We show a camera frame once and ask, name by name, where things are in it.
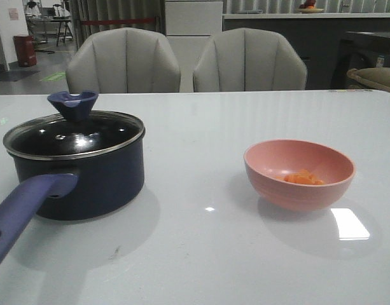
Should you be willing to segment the pink bowl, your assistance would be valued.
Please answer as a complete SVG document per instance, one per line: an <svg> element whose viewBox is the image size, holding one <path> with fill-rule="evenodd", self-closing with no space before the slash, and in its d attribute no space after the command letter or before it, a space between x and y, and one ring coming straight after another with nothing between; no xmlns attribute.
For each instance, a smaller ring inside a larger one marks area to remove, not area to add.
<svg viewBox="0 0 390 305"><path fill-rule="evenodd" d="M338 201L356 173L354 162L330 147L303 140L276 139L252 145L244 153L250 183L270 203L292 211L309 212ZM324 185L293 184L277 180L306 169Z"/></svg>

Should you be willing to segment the orange ham slices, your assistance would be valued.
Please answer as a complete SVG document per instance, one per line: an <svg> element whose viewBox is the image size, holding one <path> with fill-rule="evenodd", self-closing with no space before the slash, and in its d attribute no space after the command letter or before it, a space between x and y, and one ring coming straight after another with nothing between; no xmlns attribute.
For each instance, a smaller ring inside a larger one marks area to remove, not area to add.
<svg viewBox="0 0 390 305"><path fill-rule="evenodd" d="M312 172L302 169L299 172L289 173L283 176L276 176L277 180L281 180L284 182L289 182L293 184L303 184L303 185L324 185L325 182L319 179Z"/></svg>

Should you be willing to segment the glass lid with blue knob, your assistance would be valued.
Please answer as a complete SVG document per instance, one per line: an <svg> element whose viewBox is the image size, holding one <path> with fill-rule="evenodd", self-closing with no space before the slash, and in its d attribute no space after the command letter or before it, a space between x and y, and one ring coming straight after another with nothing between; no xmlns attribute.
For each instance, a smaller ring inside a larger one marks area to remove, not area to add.
<svg viewBox="0 0 390 305"><path fill-rule="evenodd" d="M37 161L81 159L121 149L144 135L143 122L131 114L93 110L98 97L89 90L49 95L58 113L9 130L3 138L6 150Z"/></svg>

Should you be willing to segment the right grey upholstered chair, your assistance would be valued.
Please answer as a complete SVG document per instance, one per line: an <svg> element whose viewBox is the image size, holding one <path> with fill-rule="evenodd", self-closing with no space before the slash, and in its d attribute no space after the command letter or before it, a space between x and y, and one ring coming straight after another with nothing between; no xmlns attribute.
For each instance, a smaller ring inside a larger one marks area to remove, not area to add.
<svg viewBox="0 0 390 305"><path fill-rule="evenodd" d="M239 28L210 36L193 70L195 92L304 90L307 67L281 34Z"/></svg>

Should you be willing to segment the grey upholstered chair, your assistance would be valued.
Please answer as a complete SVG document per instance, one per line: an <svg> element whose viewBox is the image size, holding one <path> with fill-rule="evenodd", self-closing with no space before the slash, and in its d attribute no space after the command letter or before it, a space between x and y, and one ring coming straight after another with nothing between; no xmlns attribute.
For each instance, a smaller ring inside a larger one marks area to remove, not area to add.
<svg viewBox="0 0 390 305"><path fill-rule="evenodd" d="M195 92L304 90L307 67L281 34L239 28L210 36L193 70Z"/></svg>
<svg viewBox="0 0 390 305"><path fill-rule="evenodd" d="M92 34L66 70L70 93L177 93L178 60L159 32L131 27Z"/></svg>

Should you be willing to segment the left grey upholstered chair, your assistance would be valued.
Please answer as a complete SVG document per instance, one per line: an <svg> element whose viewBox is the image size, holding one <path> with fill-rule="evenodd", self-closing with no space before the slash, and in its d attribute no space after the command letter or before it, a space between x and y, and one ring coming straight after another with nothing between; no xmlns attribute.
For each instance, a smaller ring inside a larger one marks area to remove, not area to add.
<svg viewBox="0 0 390 305"><path fill-rule="evenodd" d="M131 27L92 34L66 70L70 93L177 93L178 60L159 32Z"/></svg>

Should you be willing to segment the white refrigerator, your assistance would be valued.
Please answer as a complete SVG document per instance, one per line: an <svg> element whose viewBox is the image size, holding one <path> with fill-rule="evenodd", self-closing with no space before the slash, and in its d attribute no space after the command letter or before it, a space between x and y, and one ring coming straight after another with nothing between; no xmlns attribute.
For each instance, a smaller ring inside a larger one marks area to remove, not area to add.
<svg viewBox="0 0 390 305"><path fill-rule="evenodd" d="M223 1L166 1L165 32L181 70L181 92L192 92L192 73L208 37L222 31Z"/></svg>

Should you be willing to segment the dark blue saucepan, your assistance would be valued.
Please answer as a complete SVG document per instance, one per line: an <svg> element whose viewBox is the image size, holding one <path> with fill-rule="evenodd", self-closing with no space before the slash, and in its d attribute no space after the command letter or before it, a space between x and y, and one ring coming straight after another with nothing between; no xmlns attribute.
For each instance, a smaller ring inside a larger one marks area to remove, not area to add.
<svg viewBox="0 0 390 305"><path fill-rule="evenodd" d="M143 137L99 156L37 161L13 158L19 185L0 204L0 263L33 216L84 220L134 199L144 184Z"/></svg>

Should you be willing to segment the red barrier belt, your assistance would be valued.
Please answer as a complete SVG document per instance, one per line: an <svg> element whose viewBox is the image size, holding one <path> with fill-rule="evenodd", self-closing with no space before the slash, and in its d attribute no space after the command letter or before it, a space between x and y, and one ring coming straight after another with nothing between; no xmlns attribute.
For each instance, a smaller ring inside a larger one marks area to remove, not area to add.
<svg viewBox="0 0 390 305"><path fill-rule="evenodd" d="M129 24L155 24L158 17L133 18L123 20L82 20L81 25L129 25Z"/></svg>

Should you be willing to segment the dark grey kitchen counter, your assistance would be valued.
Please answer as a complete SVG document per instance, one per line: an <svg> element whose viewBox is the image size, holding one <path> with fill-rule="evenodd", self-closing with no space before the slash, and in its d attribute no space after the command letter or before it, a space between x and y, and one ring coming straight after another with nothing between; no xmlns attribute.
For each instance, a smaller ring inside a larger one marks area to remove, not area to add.
<svg viewBox="0 0 390 305"><path fill-rule="evenodd" d="M278 32L307 66L308 90L330 88L339 42L345 32L390 32L390 13L225 14L224 30Z"/></svg>

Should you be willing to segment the fruit plate on counter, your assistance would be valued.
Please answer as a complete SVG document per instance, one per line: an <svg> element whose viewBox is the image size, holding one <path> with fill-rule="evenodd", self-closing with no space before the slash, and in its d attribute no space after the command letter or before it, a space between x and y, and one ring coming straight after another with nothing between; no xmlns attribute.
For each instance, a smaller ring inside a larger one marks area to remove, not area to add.
<svg viewBox="0 0 390 305"><path fill-rule="evenodd" d="M297 8L297 12L299 13L322 13L324 11L323 8L316 7L316 0L305 0L302 4Z"/></svg>

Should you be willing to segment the dark side table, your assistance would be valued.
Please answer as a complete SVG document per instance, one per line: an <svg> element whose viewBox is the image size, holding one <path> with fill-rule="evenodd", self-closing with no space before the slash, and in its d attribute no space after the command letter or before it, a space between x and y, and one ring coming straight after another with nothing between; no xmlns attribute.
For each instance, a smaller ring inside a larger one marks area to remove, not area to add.
<svg viewBox="0 0 390 305"><path fill-rule="evenodd" d="M350 69L390 68L390 32L345 32L337 52L330 88L343 89L354 81Z"/></svg>

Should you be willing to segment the red trash bin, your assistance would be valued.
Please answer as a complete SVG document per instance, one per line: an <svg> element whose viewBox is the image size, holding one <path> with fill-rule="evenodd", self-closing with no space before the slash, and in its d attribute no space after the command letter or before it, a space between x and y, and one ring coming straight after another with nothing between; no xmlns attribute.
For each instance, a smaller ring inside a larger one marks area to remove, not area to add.
<svg viewBox="0 0 390 305"><path fill-rule="evenodd" d="M30 35L13 36L17 62L20 67L31 67L37 64L36 53L33 46L33 38Z"/></svg>

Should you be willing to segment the beige cushion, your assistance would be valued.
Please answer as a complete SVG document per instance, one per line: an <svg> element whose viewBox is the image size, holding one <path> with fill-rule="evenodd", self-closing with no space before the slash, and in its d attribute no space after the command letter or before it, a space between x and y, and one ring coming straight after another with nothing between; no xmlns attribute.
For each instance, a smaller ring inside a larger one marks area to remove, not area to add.
<svg viewBox="0 0 390 305"><path fill-rule="evenodd" d="M346 74L352 81L349 89L372 89L390 93L390 67L350 69Z"/></svg>

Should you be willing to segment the background work desk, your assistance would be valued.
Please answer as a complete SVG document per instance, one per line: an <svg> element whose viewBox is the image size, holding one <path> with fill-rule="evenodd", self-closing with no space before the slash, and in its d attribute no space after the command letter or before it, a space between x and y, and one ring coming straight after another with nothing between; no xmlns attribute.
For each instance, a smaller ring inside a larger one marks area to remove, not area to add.
<svg viewBox="0 0 390 305"><path fill-rule="evenodd" d="M73 41L70 1L24 1L25 21L29 34L38 43L47 43L51 36L56 46Z"/></svg>

